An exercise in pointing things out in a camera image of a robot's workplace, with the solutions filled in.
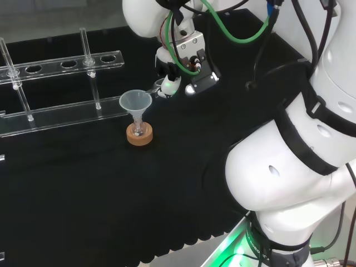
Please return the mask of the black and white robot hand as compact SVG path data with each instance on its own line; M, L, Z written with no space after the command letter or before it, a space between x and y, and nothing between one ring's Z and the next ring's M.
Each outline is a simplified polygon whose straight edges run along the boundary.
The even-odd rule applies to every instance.
M172 97L179 90L181 74L168 50L163 47L156 51L155 69L160 77L156 82L158 84L157 95L162 98Z

